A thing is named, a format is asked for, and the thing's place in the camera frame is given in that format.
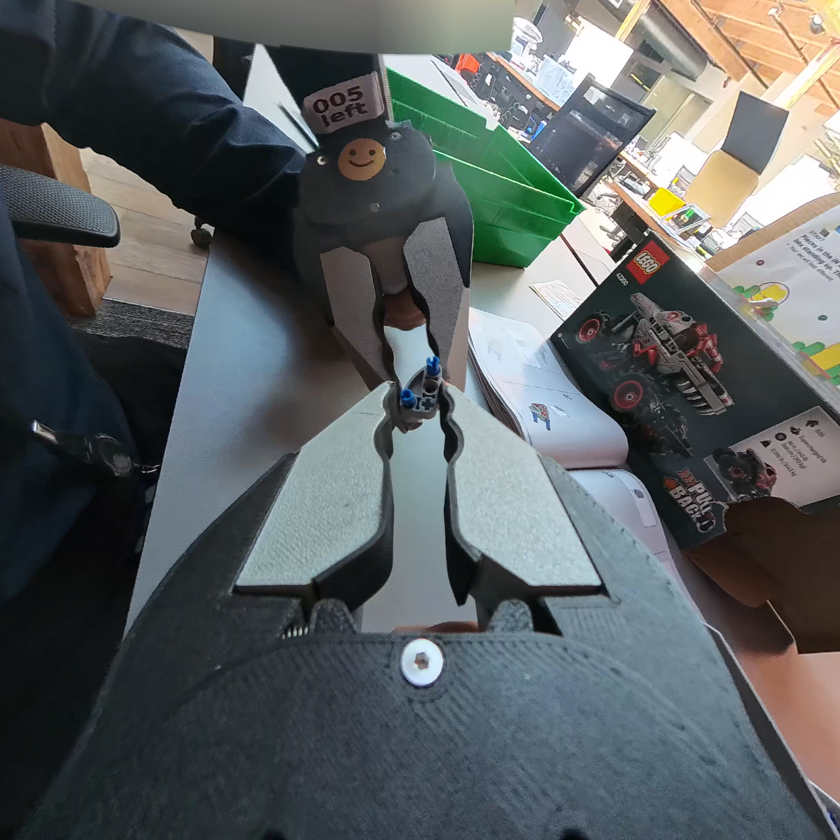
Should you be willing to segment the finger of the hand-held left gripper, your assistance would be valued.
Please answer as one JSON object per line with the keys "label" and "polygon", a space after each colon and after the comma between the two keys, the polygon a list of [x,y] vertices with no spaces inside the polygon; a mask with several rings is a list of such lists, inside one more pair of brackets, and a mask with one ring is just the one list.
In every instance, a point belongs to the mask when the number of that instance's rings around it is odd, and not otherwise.
{"label": "finger of the hand-held left gripper", "polygon": [[426,319],[429,348],[442,365],[446,382],[466,387],[469,287],[460,273],[444,219],[420,223],[407,238],[403,256],[416,306]]}
{"label": "finger of the hand-held left gripper", "polygon": [[371,389],[397,383],[394,353],[384,329],[385,305],[367,256],[346,247],[321,254],[332,329]]}

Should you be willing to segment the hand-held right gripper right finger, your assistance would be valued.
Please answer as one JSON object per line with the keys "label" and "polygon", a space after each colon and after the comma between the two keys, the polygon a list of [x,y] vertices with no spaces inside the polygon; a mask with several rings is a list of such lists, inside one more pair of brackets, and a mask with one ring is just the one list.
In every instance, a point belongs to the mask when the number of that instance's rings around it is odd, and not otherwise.
{"label": "hand-held right gripper right finger", "polygon": [[539,453],[453,385],[439,393],[448,582],[478,611],[605,592]]}

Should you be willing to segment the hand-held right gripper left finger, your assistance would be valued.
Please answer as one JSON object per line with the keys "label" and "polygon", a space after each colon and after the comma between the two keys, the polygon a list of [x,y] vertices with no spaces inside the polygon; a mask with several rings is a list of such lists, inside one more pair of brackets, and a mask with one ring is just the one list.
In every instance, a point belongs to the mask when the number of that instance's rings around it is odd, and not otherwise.
{"label": "hand-held right gripper left finger", "polygon": [[249,595],[341,601],[351,613],[393,565],[395,387],[384,383],[296,453],[234,588]]}

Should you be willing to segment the grey lego piece blue pins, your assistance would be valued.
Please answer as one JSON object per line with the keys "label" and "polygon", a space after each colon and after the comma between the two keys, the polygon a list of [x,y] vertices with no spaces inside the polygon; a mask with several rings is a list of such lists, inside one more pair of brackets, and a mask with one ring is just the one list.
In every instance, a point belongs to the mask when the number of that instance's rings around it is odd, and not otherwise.
{"label": "grey lego piece blue pins", "polygon": [[434,419],[444,383],[440,359],[436,355],[427,357],[424,366],[397,393],[395,427],[407,434]]}

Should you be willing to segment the person's left forearm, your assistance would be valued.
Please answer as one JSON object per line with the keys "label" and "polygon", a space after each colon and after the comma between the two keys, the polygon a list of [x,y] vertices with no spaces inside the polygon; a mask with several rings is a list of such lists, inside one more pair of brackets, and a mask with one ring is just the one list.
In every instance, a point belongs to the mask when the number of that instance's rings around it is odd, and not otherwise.
{"label": "person's left forearm", "polygon": [[75,2],[1,3],[1,116],[48,124],[291,270],[304,157],[174,30]]}

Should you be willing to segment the lego instruction booklet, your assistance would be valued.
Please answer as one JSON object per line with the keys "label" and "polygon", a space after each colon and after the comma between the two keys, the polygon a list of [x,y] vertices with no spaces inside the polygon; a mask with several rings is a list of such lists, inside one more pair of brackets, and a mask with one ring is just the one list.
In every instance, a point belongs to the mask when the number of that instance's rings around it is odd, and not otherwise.
{"label": "lego instruction booklet", "polygon": [[653,498],[628,468],[625,433],[579,391],[536,328],[471,308],[466,393],[570,471],[686,588]]}

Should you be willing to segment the black lego set box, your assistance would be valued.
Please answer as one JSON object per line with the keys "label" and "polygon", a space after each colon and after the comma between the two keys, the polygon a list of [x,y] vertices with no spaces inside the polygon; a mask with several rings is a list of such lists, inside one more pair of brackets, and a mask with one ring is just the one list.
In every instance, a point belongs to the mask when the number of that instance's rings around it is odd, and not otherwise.
{"label": "black lego set box", "polygon": [[551,341],[682,552],[838,652],[838,408],[651,230]]}

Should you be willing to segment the person's left hand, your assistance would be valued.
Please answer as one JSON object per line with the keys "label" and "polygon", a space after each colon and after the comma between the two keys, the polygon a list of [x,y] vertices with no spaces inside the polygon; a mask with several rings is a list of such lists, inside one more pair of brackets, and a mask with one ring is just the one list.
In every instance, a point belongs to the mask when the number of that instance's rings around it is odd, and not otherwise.
{"label": "person's left hand", "polygon": [[399,294],[384,295],[382,301],[384,327],[409,331],[424,326],[427,322],[424,312],[417,306],[407,288]]}

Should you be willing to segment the green plastic bin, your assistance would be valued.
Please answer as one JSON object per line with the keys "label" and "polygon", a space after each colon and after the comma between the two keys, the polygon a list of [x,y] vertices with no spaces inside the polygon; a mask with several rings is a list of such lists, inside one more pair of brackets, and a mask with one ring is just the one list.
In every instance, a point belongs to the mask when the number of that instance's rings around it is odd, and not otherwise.
{"label": "green plastic bin", "polygon": [[469,200],[474,261],[527,268],[583,213],[583,203],[504,128],[474,134],[434,120],[427,133]]}
{"label": "green plastic bin", "polygon": [[491,130],[487,116],[435,89],[388,69],[388,84],[394,118],[411,122],[426,135],[435,151],[449,158],[481,165],[492,154],[500,154],[511,137],[501,126]]}

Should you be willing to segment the small paper leaflet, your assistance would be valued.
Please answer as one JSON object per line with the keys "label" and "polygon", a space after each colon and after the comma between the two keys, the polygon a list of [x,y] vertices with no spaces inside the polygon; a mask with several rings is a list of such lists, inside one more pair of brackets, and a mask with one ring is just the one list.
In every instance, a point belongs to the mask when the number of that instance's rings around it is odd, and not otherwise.
{"label": "small paper leaflet", "polygon": [[530,289],[561,321],[571,317],[583,302],[583,298],[561,280],[538,282]]}

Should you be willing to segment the cluttered wooden work desk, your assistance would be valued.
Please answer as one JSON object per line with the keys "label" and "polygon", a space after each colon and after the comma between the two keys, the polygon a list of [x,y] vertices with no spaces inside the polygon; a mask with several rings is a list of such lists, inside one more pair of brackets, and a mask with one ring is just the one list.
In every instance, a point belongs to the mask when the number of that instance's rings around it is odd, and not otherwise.
{"label": "cluttered wooden work desk", "polygon": [[489,51],[486,54],[490,60],[497,63],[510,77],[517,79],[518,84],[527,89],[532,98],[535,98],[538,102],[540,102],[542,107],[549,109],[552,112],[558,112],[561,110],[562,106],[557,104],[548,96],[544,95],[530,80],[522,68],[518,68],[502,55],[495,52]]}

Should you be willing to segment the black mesh office chair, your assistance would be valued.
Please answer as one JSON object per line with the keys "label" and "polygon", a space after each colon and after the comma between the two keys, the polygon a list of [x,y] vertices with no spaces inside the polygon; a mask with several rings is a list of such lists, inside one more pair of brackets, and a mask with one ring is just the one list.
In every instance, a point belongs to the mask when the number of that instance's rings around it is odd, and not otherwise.
{"label": "black mesh office chair", "polygon": [[535,133],[529,149],[575,197],[583,198],[655,114],[588,74]]}

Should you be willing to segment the wooden desk with bins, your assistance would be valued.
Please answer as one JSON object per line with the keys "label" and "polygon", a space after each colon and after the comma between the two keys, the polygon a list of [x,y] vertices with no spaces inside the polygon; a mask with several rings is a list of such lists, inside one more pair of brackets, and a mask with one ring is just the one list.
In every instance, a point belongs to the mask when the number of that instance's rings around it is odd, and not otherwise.
{"label": "wooden desk with bins", "polygon": [[610,251],[614,264],[620,263],[628,257],[631,251],[645,241],[649,234],[656,235],[666,242],[668,248],[679,255],[687,264],[701,264],[707,257],[702,255],[696,246],[686,242],[663,224],[658,216],[642,197],[629,192],[619,181],[611,180],[610,189],[618,196],[619,204],[612,212],[611,218],[620,231],[617,244]]}

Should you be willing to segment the metal jacket zipper pull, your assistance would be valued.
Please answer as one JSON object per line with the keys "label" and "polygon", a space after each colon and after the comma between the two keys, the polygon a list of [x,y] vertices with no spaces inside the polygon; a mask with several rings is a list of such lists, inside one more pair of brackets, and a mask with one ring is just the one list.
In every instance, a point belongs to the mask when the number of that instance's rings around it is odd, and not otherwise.
{"label": "metal jacket zipper pull", "polygon": [[24,433],[27,439],[43,445],[51,454],[102,479],[151,478],[161,471],[161,465],[139,462],[118,439],[106,434],[60,432],[37,420],[30,421]]}

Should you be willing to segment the white board panel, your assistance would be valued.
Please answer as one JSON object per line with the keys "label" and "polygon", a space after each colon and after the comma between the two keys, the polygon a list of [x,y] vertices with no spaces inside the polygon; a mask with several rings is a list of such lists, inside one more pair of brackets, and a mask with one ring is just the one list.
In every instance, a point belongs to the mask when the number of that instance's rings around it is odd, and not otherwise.
{"label": "white board panel", "polygon": [[611,88],[633,54],[633,47],[584,20],[563,60],[573,68],[576,85],[593,76],[599,84]]}

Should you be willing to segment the person's dark jacket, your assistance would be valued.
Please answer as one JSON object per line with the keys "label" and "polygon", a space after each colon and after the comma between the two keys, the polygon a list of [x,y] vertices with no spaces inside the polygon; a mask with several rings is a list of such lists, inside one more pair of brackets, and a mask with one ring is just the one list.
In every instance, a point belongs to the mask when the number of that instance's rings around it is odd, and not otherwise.
{"label": "person's dark jacket", "polygon": [[25,435],[106,434],[159,465],[185,352],[74,329],[2,191],[2,838],[14,838],[84,728],[137,572],[152,479],[102,479]]}

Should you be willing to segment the tan and black chair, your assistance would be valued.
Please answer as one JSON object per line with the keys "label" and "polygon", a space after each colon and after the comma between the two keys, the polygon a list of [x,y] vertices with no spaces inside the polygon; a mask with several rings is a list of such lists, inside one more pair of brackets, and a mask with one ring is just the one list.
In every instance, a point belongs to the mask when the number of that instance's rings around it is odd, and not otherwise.
{"label": "tan and black chair", "polygon": [[741,91],[727,134],[689,184],[686,203],[696,205],[714,228],[724,228],[755,191],[789,116],[787,108]]}

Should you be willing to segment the cardboard box with printed sheet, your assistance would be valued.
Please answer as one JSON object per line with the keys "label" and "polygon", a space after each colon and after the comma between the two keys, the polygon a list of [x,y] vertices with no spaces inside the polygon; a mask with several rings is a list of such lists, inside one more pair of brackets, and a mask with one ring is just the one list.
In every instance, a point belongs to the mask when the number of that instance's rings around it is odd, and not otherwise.
{"label": "cardboard box with printed sheet", "polygon": [[827,384],[839,383],[839,194],[742,238],[707,267]]}

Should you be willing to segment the wooden post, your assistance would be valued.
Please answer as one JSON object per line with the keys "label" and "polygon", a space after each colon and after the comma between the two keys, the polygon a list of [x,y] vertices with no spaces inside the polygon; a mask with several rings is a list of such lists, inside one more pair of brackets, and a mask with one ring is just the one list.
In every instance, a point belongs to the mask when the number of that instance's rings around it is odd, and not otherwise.
{"label": "wooden post", "polygon": [[[2,119],[1,162],[91,191],[78,148],[46,124],[30,127]],[[103,248],[28,239],[22,246],[63,314],[70,318],[95,314],[111,279]]]}

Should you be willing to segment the silver ventilation duct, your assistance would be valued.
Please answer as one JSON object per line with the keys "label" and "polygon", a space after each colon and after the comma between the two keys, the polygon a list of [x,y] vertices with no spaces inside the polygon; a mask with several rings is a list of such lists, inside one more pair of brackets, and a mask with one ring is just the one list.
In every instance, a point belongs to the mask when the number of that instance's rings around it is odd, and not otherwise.
{"label": "silver ventilation duct", "polygon": [[708,66],[740,80],[754,64],[723,33],[707,2],[650,2],[633,33],[682,77],[696,80]]}

